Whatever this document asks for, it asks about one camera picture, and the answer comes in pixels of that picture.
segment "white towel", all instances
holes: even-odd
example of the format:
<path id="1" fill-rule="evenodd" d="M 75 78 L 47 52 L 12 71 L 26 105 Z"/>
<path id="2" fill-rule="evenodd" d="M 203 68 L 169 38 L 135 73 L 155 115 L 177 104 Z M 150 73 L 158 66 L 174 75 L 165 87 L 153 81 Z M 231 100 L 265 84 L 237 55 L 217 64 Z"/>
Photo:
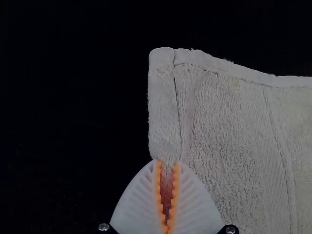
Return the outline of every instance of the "white towel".
<path id="1" fill-rule="evenodd" d="M 199 50 L 149 56 L 149 148 L 181 160 L 241 233 L 312 230 L 312 78 L 276 77 Z"/>

